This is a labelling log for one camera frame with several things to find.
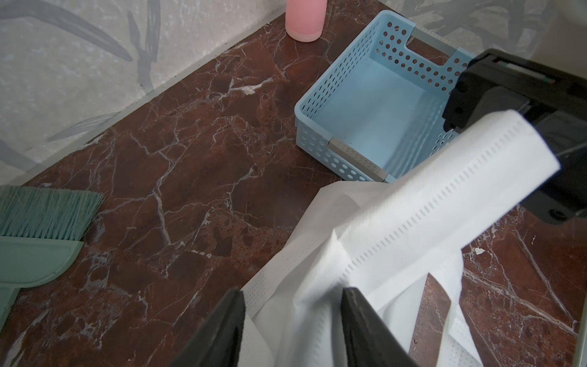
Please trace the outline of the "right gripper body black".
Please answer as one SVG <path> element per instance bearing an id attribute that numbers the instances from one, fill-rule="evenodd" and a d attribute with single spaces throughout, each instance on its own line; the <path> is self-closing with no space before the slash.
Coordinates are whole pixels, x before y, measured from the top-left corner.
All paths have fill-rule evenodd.
<path id="1" fill-rule="evenodd" d="M 444 129 L 462 133 L 487 114 L 510 109 L 533 125 L 561 166 L 522 206 L 555 225 L 585 218 L 585 79 L 488 49 L 460 73 L 443 112 Z"/>

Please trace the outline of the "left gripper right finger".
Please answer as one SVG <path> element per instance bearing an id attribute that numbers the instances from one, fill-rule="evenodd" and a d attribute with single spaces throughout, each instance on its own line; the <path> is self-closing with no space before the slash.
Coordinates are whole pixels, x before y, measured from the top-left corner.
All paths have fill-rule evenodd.
<path id="1" fill-rule="evenodd" d="M 349 366 L 417 365 L 356 287 L 343 289 L 341 317 Z"/>

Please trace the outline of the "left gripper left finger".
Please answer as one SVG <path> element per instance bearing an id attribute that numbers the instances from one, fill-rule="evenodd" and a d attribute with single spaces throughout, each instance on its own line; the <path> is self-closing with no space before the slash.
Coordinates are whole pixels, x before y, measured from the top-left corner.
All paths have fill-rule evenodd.
<path id="1" fill-rule="evenodd" d="M 243 292 L 233 288 L 226 292 L 172 366 L 237 366 L 246 303 Z"/>

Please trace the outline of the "white insulated delivery bag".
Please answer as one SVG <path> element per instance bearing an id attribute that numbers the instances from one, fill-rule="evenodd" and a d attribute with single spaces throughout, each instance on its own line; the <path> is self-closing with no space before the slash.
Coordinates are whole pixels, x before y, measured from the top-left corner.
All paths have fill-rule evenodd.
<path id="1" fill-rule="evenodd" d="M 440 366 L 479 366 L 459 304 L 462 249 L 559 171 L 520 114 L 491 113 L 394 183 L 323 187 L 244 287 L 240 366 L 344 366 L 341 300 L 362 292 L 407 350 L 428 275 L 448 294 Z"/>

